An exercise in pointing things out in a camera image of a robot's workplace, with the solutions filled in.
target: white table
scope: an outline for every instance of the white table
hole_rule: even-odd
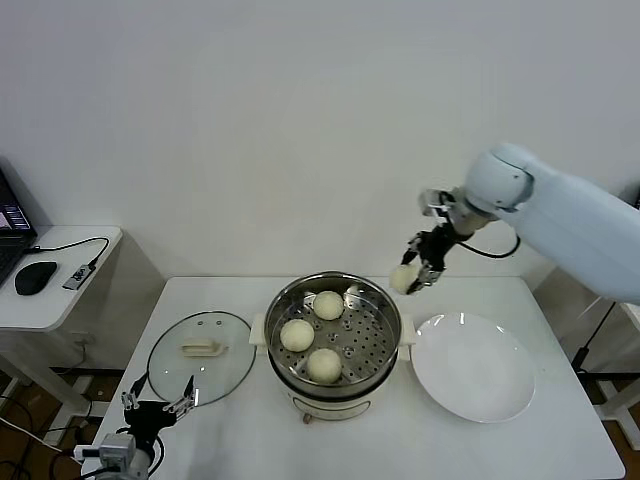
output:
[[[89,276],[78,290],[66,290],[62,285],[83,264],[89,263],[104,247],[103,241],[89,242],[57,252],[42,252],[26,255],[22,258],[12,275],[0,285],[0,368],[14,376],[14,380],[5,389],[9,395],[18,381],[27,379],[35,381],[63,403],[63,407],[53,421],[51,428],[66,426],[72,415],[84,415],[89,409],[89,401],[84,393],[91,377],[80,377],[71,387],[48,365],[42,363],[37,355],[20,345],[12,332],[49,332],[59,327],[88,288],[104,262],[116,247],[122,232],[111,226],[53,226],[36,227],[39,237],[34,245],[42,248],[59,247],[91,237],[106,237],[109,246],[100,256],[96,270]],[[55,261],[56,272],[49,279],[45,288],[36,295],[21,296],[16,293],[15,276],[25,266],[35,262]],[[105,405],[94,404],[92,414],[99,416],[106,410]],[[57,443],[64,432],[50,432],[45,438],[50,443]]]
[[[173,278],[124,374],[119,391],[145,371],[156,340],[183,317],[226,310],[252,322],[289,278]],[[385,278],[373,278],[387,286]],[[508,328],[529,350],[537,391],[527,411],[482,425],[438,405],[399,362],[379,401],[342,422],[304,425],[285,400],[264,356],[227,398],[197,408],[161,436],[160,479],[600,479],[625,469],[589,399],[524,282],[514,277],[442,278],[415,297],[398,298],[416,325],[447,311],[474,312]],[[147,386],[144,399],[157,399]],[[124,425],[116,395],[96,435]],[[99,464],[88,460],[87,473]]]

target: black computer mouse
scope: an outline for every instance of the black computer mouse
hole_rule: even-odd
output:
[[[56,262],[27,265],[16,275],[16,292],[18,295],[35,295],[45,287],[57,268]]]

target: black wire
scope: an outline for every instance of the black wire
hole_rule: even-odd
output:
[[[440,193],[438,194],[438,198],[440,199],[440,203],[442,205],[444,205],[445,200],[448,200],[450,202],[455,202],[455,198],[453,197],[453,195],[451,195],[449,192],[444,192],[444,191],[440,191]],[[451,223],[451,217],[449,216],[449,212],[447,212],[446,210],[443,212],[444,218],[447,220],[447,223],[452,225]],[[472,247],[471,245],[467,245],[464,242],[456,242],[458,245],[460,245],[462,248],[466,248],[467,250],[469,250],[470,252],[473,252],[475,254],[478,255],[482,255],[483,257],[487,257],[487,258],[494,258],[494,259],[501,259],[501,258],[507,258],[511,255],[513,255],[514,253],[516,253],[516,251],[518,250],[518,248],[520,248],[520,243],[522,242],[522,240],[520,240],[520,237],[518,235],[516,235],[516,244],[515,246],[509,250],[506,253],[489,253],[489,252],[483,252],[482,250],[478,250],[475,247]]]
[[[79,242],[70,243],[68,245],[62,245],[61,247],[42,248],[39,246],[35,246],[31,248],[25,248],[23,253],[26,255],[29,255],[29,254],[36,254],[36,253],[42,253],[42,252],[57,252],[59,250],[65,250],[67,248],[77,247],[78,245],[82,245],[83,243],[93,242],[94,240],[104,240],[105,242],[104,246],[102,247],[98,255],[96,255],[96,257],[93,260],[91,260],[88,264],[90,267],[94,267],[95,264],[98,263],[98,259],[100,258],[100,255],[102,255],[104,251],[107,249],[107,247],[109,246],[109,239],[107,237],[91,237],[85,240],[80,240]]]
[[[102,467],[93,472],[85,473],[84,475],[80,475],[79,477],[75,477],[73,480],[84,480],[85,478],[95,477],[96,475],[100,475],[101,473],[106,472],[117,472],[119,470],[118,467]]]
[[[33,417],[31,416],[31,412],[29,412],[29,409],[27,409],[27,407],[25,407],[22,403],[20,403],[17,400],[14,400],[11,397],[7,397],[6,395],[0,395],[0,398],[4,398],[5,400],[9,400],[11,403],[15,404],[17,407],[20,408],[20,410],[22,410],[24,413],[27,414],[27,417],[29,417],[29,431],[33,433]]]
[[[89,400],[89,411],[87,412],[87,414],[84,416],[84,418],[82,419],[84,422],[89,420],[89,417],[91,417],[91,411],[93,410],[93,400],[91,400],[87,395],[83,395],[87,400]],[[49,428],[47,430],[38,430],[37,432],[35,432],[36,434],[38,433],[49,433],[49,432],[60,432],[62,430],[74,430],[74,429],[83,429],[86,425],[71,425],[69,427],[61,427],[61,428]]]
[[[6,395],[0,395],[0,398],[9,400],[13,404],[15,404],[17,407],[19,407],[27,415],[27,417],[29,418],[29,431],[33,433],[33,416],[31,416],[31,412],[29,412],[27,407],[25,407],[19,401],[14,400],[11,397],[7,397]],[[19,479],[23,473],[25,473],[29,478],[31,478],[31,474],[24,468],[24,463],[26,461],[26,457],[29,454],[30,450],[31,450],[31,438],[29,438],[29,440],[27,441],[27,446],[25,447],[25,450],[22,453],[22,456],[20,457],[19,463],[16,464],[15,462],[10,462],[13,465],[13,472],[11,474],[11,479],[16,478],[16,474],[18,475],[17,478]]]
[[[611,306],[609,307],[609,310],[607,310],[607,313],[605,313],[604,317],[602,317],[602,320],[600,320],[600,323],[598,324],[598,326],[596,327],[594,332],[589,337],[589,340],[587,340],[587,343],[585,343],[584,347],[582,347],[582,348],[587,348],[589,346],[589,344],[591,343],[591,340],[593,340],[594,337],[596,336],[596,334],[600,331],[600,329],[602,328],[602,325],[604,325],[604,321],[607,319],[607,317],[609,316],[609,314],[613,310],[613,307],[615,307],[615,306],[616,306],[616,302],[613,302],[611,304]]]
[[[153,466],[153,468],[149,471],[149,476],[155,473],[155,471],[160,467],[160,464],[164,460],[164,443],[162,442],[160,435],[156,437],[156,440],[158,441],[158,445],[160,445],[160,457],[158,458],[158,461]]]
[[[461,247],[466,248],[467,250],[469,250],[469,251],[471,251],[473,253],[477,253],[478,255],[482,255],[483,257],[498,258],[499,259],[499,258],[510,257],[511,255],[516,253],[518,248],[520,248],[520,243],[522,243],[522,240],[520,239],[520,237],[518,235],[516,235],[516,244],[515,244],[515,246],[511,250],[506,252],[506,253],[488,253],[488,252],[483,252],[482,250],[478,250],[477,248],[474,248],[471,245],[467,245],[464,242],[457,242],[457,243]]]
[[[19,472],[18,478],[20,478],[20,475],[24,474],[27,476],[29,480],[31,480],[31,472],[29,472],[28,470],[25,470],[24,467],[22,467],[22,465],[19,465],[16,462],[12,462],[11,460],[2,460],[0,462],[0,465],[11,465],[13,467],[13,473],[11,474],[11,478],[13,478],[16,472]]]

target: pot lid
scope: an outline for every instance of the pot lid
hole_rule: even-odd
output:
[[[256,356],[251,328],[227,312],[190,315],[167,330],[149,355],[149,385],[167,402],[180,398],[191,376],[196,406],[227,396],[246,378]]]

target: black cable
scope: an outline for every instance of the black cable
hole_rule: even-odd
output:
[[[9,400],[11,403],[13,403],[16,407],[19,407],[20,410],[22,410],[27,417],[29,417],[29,431],[33,432],[33,417],[31,416],[31,412],[29,412],[29,409],[27,407],[25,407],[22,403],[20,403],[17,400],[14,400],[11,397],[7,397],[6,395],[0,395],[0,398],[4,398],[5,400]]]
[[[598,332],[602,328],[602,325],[604,325],[604,322],[607,320],[607,318],[609,318],[609,314],[612,312],[613,307],[615,307],[616,304],[617,304],[616,302],[613,302],[611,304],[611,306],[607,310],[607,313],[604,314],[604,317],[602,317],[602,320],[600,320],[600,323],[598,323],[598,326],[596,327],[596,329],[593,331],[593,333],[589,337],[589,340],[587,340],[587,343],[585,343],[582,347],[580,347],[578,349],[578,351],[576,352],[576,354],[573,356],[573,360],[571,360],[571,367],[573,367],[573,371],[575,373],[577,373],[577,374],[579,374],[579,373],[589,373],[584,368],[582,368],[582,364],[587,359],[587,355],[589,355],[589,344],[595,338],[595,336],[598,334]]]
[[[107,237],[91,237],[85,240],[80,240],[79,242],[70,243],[68,245],[62,245],[61,247],[42,248],[40,246],[35,246],[31,248],[25,248],[22,253],[24,253],[25,255],[31,255],[31,254],[42,253],[42,252],[57,252],[59,250],[65,250],[67,248],[77,247],[78,245],[82,245],[83,243],[93,242],[95,240],[104,240],[105,242],[104,246],[102,247],[98,255],[96,255],[96,257],[93,260],[91,260],[88,264],[90,267],[95,267],[96,263],[98,263],[98,259],[100,258],[100,255],[102,255],[104,251],[107,249],[107,247],[109,246],[109,239]]]
[[[451,195],[449,192],[445,192],[445,191],[440,191],[438,193],[438,198],[440,200],[440,203],[442,205],[445,204],[445,200],[448,200],[449,202],[455,202],[456,199],[454,198],[453,195]],[[444,218],[447,220],[447,223],[450,225],[453,225],[451,223],[451,217],[449,216],[449,212],[447,212],[446,210],[443,212]],[[514,253],[516,253],[516,251],[518,250],[518,248],[520,248],[520,243],[522,243],[522,240],[520,239],[520,237],[518,235],[516,235],[516,244],[515,246],[509,250],[506,253],[489,253],[489,252],[483,252],[482,250],[478,250],[475,247],[472,247],[471,245],[467,245],[464,242],[456,242],[458,245],[460,245],[462,248],[466,248],[467,250],[469,250],[470,252],[473,252],[477,255],[482,255],[483,257],[487,257],[487,258],[493,258],[493,259],[501,259],[501,258],[507,258],[510,257],[511,255],[513,255]]]
[[[120,469],[118,467],[102,467],[93,472],[85,473],[84,475],[80,475],[79,477],[75,477],[73,480],[84,480],[85,478],[95,477],[96,475],[100,475],[101,473],[106,472],[117,472]]]
[[[471,245],[467,245],[464,242],[457,242],[458,245],[460,245],[463,248],[466,248],[467,250],[469,250],[470,252],[473,253],[477,253],[478,255],[482,255],[483,257],[488,257],[488,258],[507,258],[510,257],[511,255],[513,255],[514,253],[516,253],[516,251],[518,250],[518,248],[520,248],[520,243],[522,243],[522,240],[520,239],[520,237],[518,235],[516,235],[516,244],[515,246],[509,250],[506,253],[489,253],[489,252],[483,252],[482,250],[478,250],[477,248],[472,247]]]
[[[12,462],[11,460],[2,460],[0,462],[0,465],[10,465],[13,467],[13,473],[11,474],[11,478],[13,478],[16,472],[19,472],[18,478],[20,478],[20,475],[24,474],[27,476],[29,480],[31,480],[31,472],[29,472],[28,470],[25,470],[24,467],[22,467],[20,464],[17,464],[16,462]]]
[[[598,326],[596,327],[594,332],[589,337],[589,340],[587,340],[587,343],[584,344],[584,348],[587,348],[589,346],[589,344],[591,343],[591,340],[593,340],[594,337],[596,336],[596,334],[600,331],[600,329],[602,328],[602,325],[604,324],[604,321],[607,319],[607,317],[609,316],[609,314],[613,310],[613,307],[615,307],[615,306],[616,306],[616,302],[613,302],[611,304],[611,306],[609,307],[609,310],[607,310],[607,313],[605,313],[604,317],[602,317],[602,320],[600,320],[600,323],[598,324]]]
[[[20,403],[17,400],[14,400],[11,397],[7,397],[6,395],[0,395],[0,398],[4,398],[5,400],[9,400],[10,402],[12,402],[13,404],[15,404],[17,407],[19,407],[29,418],[29,431],[33,433],[33,416],[31,415],[31,412],[29,412],[29,410],[27,409],[27,407],[25,407],[22,403]],[[10,463],[13,465],[13,472],[11,473],[11,480],[13,480],[14,478],[16,478],[16,474],[17,474],[17,478],[20,479],[20,476],[22,474],[26,474],[29,478],[31,478],[31,474],[24,468],[24,463],[26,461],[26,457],[29,453],[29,451],[31,450],[31,439],[29,439],[27,441],[27,446],[25,447],[24,452],[22,453],[22,456],[20,457],[19,462],[16,464],[15,462],[11,462],[9,460],[6,460],[2,463]]]
[[[160,457],[158,458],[158,461],[153,466],[153,468],[149,471],[149,476],[155,473],[155,471],[160,467],[160,464],[164,460],[164,443],[162,442],[160,435],[156,437],[156,440],[158,441],[158,445],[160,445]]]

